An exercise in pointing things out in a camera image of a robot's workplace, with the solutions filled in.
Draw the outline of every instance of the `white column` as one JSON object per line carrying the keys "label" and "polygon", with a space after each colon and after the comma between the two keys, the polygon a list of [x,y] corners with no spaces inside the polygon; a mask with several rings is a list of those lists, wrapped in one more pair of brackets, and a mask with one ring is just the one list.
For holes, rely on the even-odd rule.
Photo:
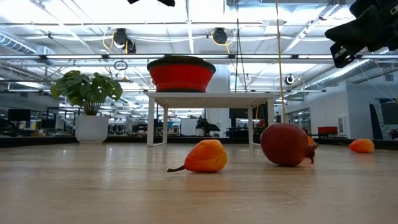
{"label": "white column", "polygon": [[169,133],[169,129],[167,128],[167,117],[169,114],[169,107],[163,107],[163,143],[167,143],[167,134]]}
{"label": "white column", "polygon": [[248,107],[248,118],[249,118],[249,144],[254,144],[253,141],[253,108]]}
{"label": "white column", "polygon": [[274,99],[268,98],[268,126],[275,124],[275,113],[274,113]]}
{"label": "white column", "polygon": [[[207,85],[208,93],[229,93],[230,75],[227,65],[216,65],[216,73],[211,78]],[[220,137],[230,128],[231,123],[229,121],[229,109],[207,109],[206,113],[207,121],[211,124],[215,124],[220,128],[218,133]]]}
{"label": "white column", "polygon": [[149,97],[147,145],[154,146],[155,98]]}

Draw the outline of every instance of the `red bowl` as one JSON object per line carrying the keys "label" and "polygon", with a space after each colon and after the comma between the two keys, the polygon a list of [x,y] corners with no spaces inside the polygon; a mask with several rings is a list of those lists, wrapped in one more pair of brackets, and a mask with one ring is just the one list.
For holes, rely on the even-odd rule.
{"label": "red bowl", "polygon": [[216,67],[201,58],[166,56],[148,64],[157,92],[206,92]]}

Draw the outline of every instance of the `white planter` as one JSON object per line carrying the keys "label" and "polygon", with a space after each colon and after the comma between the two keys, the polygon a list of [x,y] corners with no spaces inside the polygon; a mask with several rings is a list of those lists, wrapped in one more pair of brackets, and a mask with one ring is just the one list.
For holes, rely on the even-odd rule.
{"label": "white planter", "polygon": [[78,116],[75,136],[81,144],[101,144],[108,137],[109,118],[105,116]]}

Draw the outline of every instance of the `red pomegranate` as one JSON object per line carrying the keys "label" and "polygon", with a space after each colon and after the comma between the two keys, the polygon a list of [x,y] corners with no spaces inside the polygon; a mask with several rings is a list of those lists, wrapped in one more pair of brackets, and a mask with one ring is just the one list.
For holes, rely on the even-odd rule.
{"label": "red pomegranate", "polygon": [[274,124],[261,134],[261,147],[266,157],[282,166],[297,166],[304,158],[313,164],[318,145],[308,145],[308,136],[295,124]]}

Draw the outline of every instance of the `table leg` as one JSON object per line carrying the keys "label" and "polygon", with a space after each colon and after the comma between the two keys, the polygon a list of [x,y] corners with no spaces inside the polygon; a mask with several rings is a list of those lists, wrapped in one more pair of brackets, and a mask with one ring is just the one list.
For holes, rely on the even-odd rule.
{"label": "table leg", "polygon": [[268,126],[275,124],[275,114],[274,114],[274,99],[268,100]]}
{"label": "table leg", "polygon": [[248,118],[249,118],[249,144],[254,144],[253,141],[253,108],[251,106],[248,107]]}
{"label": "table leg", "polygon": [[167,124],[167,115],[169,113],[169,107],[163,107],[163,144],[167,143],[167,134],[169,133],[168,124]]}
{"label": "table leg", "polygon": [[149,98],[148,109],[148,132],[147,132],[147,146],[154,146],[154,116],[155,116],[155,98]]}

